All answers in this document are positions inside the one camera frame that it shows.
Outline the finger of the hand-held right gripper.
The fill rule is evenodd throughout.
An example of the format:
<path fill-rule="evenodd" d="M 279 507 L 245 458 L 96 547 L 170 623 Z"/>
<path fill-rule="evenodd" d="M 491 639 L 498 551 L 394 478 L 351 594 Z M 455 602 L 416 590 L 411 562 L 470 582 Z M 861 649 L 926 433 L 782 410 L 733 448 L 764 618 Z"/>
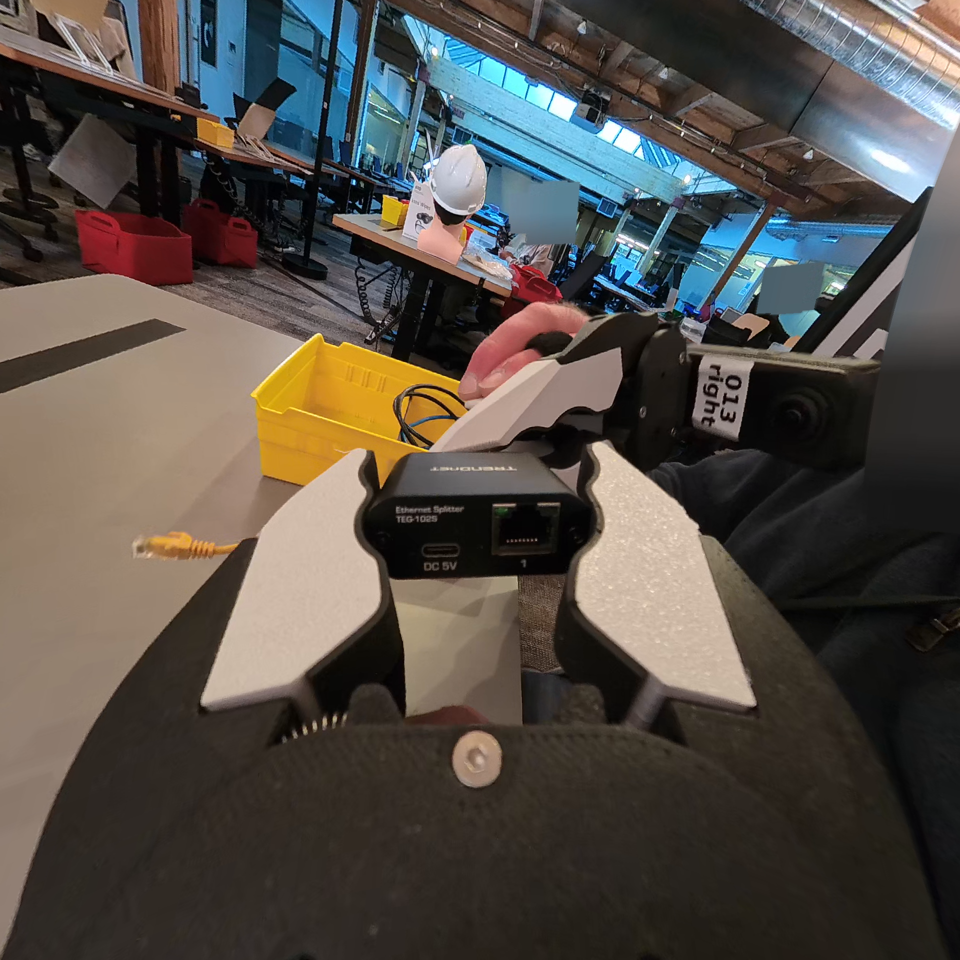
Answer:
<path fill-rule="evenodd" d="M 432 452 L 502 450 L 531 429 L 549 429 L 566 414 L 602 414 L 623 379 L 622 349 L 535 361 L 470 408 L 434 442 Z"/>
<path fill-rule="evenodd" d="M 594 444 L 575 440 L 539 455 L 539 460 L 570 490 L 586 490 L 594 478 Z"/>

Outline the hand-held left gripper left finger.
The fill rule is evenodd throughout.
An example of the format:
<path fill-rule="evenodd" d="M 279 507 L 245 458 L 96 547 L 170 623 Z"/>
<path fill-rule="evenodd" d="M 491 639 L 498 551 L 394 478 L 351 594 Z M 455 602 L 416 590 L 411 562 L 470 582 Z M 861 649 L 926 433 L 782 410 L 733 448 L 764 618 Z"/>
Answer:
<path fill-rule="evenodd" d="M 391 584 L 362 529 L 378 491 L 375 455 L 356 449 L 265 524 L 202 690 L 203 709 L 286 700 L 299 714 L 334 714 L 372 684 L 404 712 Z"/>

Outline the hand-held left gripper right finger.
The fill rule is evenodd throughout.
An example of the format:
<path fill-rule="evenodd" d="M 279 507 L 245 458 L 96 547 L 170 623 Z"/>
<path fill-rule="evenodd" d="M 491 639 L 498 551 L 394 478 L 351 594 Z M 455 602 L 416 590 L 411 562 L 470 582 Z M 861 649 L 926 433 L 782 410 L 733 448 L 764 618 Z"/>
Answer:
<path fill-rule="evenodd" d="M 558 605 L 563 672 L 599 690 L 617 725 L 650 727 L 668 701 L 750 713 L 757 699 L 697 525 L 607 441 L 585 451 L 581 481 L 595 528 Z"/>

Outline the black ethernet splitter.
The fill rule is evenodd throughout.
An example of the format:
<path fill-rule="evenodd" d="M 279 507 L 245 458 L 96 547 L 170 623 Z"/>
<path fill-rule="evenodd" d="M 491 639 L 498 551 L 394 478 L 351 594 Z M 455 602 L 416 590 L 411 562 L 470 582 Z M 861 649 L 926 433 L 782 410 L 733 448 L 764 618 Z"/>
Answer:
<path fill-rule="evenodd" d="M 391 470 L 363 530 L 392 580 L 557 575 L 595 515 L 530 453 L 420 453 Z"/>

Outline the yellow plastic bin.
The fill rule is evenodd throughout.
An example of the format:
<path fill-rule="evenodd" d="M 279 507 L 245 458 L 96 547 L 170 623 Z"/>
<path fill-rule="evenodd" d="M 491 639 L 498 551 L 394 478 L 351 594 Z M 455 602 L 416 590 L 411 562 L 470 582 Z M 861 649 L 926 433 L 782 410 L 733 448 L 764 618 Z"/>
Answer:
<path fill-rule="evenodd" d="M 457 388 L 431 370 L 316 335 L 251 394 L 261 472 L 305 486 L 346 454 L 366 450 L 384 481 L 465 414 Z"/>

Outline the person's right hand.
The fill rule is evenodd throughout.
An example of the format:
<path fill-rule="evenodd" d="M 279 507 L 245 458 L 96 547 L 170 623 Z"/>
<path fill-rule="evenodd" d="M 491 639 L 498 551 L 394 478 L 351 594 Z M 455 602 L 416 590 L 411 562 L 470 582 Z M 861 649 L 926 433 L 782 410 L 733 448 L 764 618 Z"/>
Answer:
<path fill-rule="evenodd" d="M 557 354 L 590 319 L 569 303 L 528 304 L 476 347 L 459 383 L 460 400 L 482 400 L 524 367 Z"/>

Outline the red storage bin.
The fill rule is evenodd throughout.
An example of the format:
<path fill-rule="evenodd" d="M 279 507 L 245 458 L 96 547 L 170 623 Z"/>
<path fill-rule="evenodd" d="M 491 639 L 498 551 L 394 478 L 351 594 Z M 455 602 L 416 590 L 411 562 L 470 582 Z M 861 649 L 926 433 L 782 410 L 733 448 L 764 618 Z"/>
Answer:
<path fill-rule="evenodd" d="M 81 265 L 97 274 L 151 286 L 194 281 L 190 236 L 173 223 L 138 213 L 77 210 Z"/>
<path fill-rule="evenodd" d="M 213 200 L 195 198 L 184 205 L 181 228 L 191 238 L 195 260 L 248 270 L 258 267 L 257 231 L 246 219 L 223 212 Z"/>
<path fill-rule="evenodd" d="M 563 300 L 560 289 L 549 281 L 536 267 L 530 265 L 509 266 L 511 276 L 511 298 L 523 304 L 556 304 Z"/>

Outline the pink mannequin head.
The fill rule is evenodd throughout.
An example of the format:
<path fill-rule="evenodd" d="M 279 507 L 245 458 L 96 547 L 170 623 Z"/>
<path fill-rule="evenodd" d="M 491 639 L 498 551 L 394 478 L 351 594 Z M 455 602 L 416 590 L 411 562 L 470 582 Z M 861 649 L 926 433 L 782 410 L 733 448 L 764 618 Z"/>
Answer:
<path fill-rule="evenodd" d="M 468 217 L 447 210 L 435 203 L 433 219 L 416 236 L 416 248 L 428 258 L 456 266 L 462 258 L 461 242 Z"/>

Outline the white printed box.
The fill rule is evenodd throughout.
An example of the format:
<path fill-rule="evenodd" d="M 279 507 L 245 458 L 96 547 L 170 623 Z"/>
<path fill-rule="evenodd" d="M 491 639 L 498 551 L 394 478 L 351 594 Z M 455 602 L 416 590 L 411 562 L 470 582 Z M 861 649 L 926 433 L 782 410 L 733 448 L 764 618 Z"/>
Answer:
<path fill-rule="evenodd" d="M 414 184 L 406 210 L 402 236 L 416 245 L 420 233 L 431 225 L 436 215 L 428 182 L 419 181 Z"/>

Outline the white hard hat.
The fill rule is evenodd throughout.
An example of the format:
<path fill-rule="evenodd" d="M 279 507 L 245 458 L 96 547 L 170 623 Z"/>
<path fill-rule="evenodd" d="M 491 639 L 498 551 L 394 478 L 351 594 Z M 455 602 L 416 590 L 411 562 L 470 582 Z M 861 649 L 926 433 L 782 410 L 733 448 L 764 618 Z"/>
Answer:
<path fill-rule="evenodd" d="M 472 217 L 485 203 L 487 169 L 473 143 L 454 144 L 432 168 L 429 187 L 435 208 L 457 218 Z"/>

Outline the wooden desk with mannequin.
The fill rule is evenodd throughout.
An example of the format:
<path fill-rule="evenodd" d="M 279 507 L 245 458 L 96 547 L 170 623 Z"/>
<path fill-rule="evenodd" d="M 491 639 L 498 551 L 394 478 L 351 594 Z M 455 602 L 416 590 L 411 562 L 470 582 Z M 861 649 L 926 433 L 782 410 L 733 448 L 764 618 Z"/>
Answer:
<path fill-rule="evenodd" d="M 411 284 L 399 312 L 390 356 L 407 362 L 421 353 L 437 329 L 443 296 L 460 288 L 487 296 L 501 306 L 512 295 L 510 279 L 502 281 L 464 261 L 451 265 L 420 251 L 401 230 L 387 229 L 374 214 L 338 214 L 333 226 L 351 238 L 350 253 L 371 263 L 387 262 L 411 274 Z"/>

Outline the black floor pole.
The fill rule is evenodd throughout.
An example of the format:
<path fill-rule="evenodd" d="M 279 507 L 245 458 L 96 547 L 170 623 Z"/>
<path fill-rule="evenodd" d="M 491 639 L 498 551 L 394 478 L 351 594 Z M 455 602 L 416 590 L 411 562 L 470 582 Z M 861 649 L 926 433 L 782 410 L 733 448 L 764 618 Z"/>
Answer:
<path fill-rule="evenodd" d="M 320 181 L 325 161 L 324 151 L 330 117 L 330 99 L 335 80 L 343 4 L 343 1 L 333 2 L 328 50 L 324 64 L 324 84 L 321 95 L 314 169 L 308 180 L 301 213 L 301 226 L 303 230 L 302 252 L 299 254 L 286 253 L 282 258 L 282 263 L 285 268 L 296 277 L 316 282 L 324 282 L 329 275 L 328 267 L 322 261 L 313 257 L 312 247 L 314 244 L 314 230 L 319 204 Z"/>

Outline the ceiling-mounted unit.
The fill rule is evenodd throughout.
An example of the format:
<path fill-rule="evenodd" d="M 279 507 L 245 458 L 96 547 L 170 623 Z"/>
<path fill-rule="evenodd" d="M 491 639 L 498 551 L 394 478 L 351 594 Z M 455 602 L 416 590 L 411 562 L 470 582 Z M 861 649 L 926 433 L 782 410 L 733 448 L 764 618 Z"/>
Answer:
<path fill-rule="evenodd" d="M 608 122 L 610 104 L 611 95 L 607 90 L 587 86 L 581 91 L 569 123 L 591 136 L 597 136 Z"/>

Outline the grey hanging panel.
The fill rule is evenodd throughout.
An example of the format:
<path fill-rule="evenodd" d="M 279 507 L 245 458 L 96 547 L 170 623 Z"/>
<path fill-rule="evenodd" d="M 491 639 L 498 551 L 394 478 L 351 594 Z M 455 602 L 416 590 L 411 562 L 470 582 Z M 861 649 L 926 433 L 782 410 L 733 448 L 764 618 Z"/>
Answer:
<path fill-rule="evenodd" d="M 84 114 L 48 171 L 96 208 L 106 210 L 137 174 L 137 148 L 106 121 Z"/>

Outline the long wooden desk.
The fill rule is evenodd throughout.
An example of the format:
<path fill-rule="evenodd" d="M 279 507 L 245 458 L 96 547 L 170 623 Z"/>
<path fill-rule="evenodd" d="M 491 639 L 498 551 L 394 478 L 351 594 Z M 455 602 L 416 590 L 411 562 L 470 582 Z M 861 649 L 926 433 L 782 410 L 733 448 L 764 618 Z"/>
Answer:
<path fill-rule="evenodd" d="M 228 161 L 284 171 L 305 180 L 315 177 L 313 165 L 275 146 L 253 150 L 243 141 L 227 147 L 200 138 L 200 121 L 222 127 L 220 118 L 213 113 L 148 84 L 93 68 L 60 47 L 34 40 L 16 30 L 4 27 L 1 34 L 2 61 L 44 75 L 46 78 L 40 82 L 42 88 L 49 90 L 55 99 L 72 104 L 76 110 L 104 117 L 116 114 L 131 125 L 152 128 L 189 143 L 192 149 L 208 150 Z"/>

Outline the silver ventilation duct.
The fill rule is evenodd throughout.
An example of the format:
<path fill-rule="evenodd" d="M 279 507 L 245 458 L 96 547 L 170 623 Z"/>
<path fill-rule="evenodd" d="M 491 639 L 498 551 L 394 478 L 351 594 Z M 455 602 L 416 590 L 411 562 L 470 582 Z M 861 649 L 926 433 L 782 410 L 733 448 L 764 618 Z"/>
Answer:
<path fill-rule="evenodd" d="M 859 76 L 906 100 L 958 90 L 958 41 L 892 2 L 745 1 Z"/>

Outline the wooden post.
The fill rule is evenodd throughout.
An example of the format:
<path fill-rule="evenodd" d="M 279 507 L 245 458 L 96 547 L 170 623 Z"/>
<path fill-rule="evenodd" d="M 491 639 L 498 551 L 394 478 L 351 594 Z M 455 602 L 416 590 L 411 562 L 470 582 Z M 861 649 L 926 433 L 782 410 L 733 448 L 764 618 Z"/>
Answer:
<path fill-rule="evenodd" d="M 181 84 L 180 21 L 177 1 L 139 1 L 143 82 L 174 100 Z"/>

